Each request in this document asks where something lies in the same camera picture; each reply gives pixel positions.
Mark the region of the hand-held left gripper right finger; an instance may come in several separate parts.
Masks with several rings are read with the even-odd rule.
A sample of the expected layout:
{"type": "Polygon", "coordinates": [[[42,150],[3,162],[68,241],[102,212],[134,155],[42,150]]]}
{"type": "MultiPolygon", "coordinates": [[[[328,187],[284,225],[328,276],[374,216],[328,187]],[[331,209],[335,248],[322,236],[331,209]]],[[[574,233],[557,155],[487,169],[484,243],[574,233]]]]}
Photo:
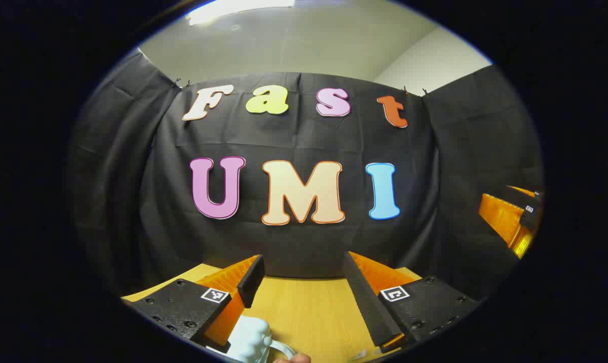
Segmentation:
{"type": "Polygon", "coordinates": [[[472,313],[478,301],[435,276],[412,278],[352,251],[343,273],[382,353],[417,345],[472,313]]]}

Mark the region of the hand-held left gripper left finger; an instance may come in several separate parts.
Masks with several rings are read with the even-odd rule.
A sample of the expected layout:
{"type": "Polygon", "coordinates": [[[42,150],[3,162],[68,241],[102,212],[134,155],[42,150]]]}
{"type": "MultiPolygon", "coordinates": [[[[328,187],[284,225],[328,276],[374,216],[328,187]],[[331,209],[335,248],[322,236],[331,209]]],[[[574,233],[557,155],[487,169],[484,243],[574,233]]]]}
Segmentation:
{"type": "Polygon", "coordinates": [[[124,303],[175,335],[226,353],[233,329],[253,305],[264,276],[264,258],[254,255],[196,281],[177,278],[124,303]]]}

